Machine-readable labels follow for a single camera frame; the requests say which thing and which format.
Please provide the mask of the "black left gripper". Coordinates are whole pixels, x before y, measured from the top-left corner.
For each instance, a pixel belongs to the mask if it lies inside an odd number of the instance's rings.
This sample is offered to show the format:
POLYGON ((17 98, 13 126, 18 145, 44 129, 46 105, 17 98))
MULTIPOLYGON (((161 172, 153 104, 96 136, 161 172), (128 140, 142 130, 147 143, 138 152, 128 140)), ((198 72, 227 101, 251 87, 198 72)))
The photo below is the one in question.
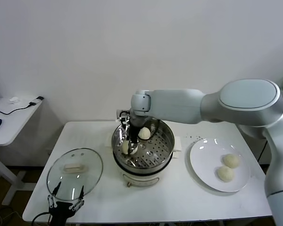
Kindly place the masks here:
POLYGON ((61 181, 53 189, 53 191, 47 196, 49 204, 49 213, 52 216, 50 226, 65 226, 67 219, 75 215, 75 211, 79 210, 84 205, 84 186, 82 186, 78 202, 74 205, 68 202, 56 202, 55 197, 61 186, 61 181))

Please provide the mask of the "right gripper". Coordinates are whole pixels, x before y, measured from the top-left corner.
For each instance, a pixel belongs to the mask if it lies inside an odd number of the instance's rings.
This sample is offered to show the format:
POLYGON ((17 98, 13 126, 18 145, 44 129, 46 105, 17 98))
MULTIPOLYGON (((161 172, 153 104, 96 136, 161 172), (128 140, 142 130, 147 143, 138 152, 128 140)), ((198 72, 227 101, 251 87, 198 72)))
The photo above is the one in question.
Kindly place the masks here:
POLYGON ((138 150, 138 142, 133 141, 138 140, 139 127, 134 126, 131 121, 122 122, 122 141, 129 140, 129 153, 136 153, 138 150))

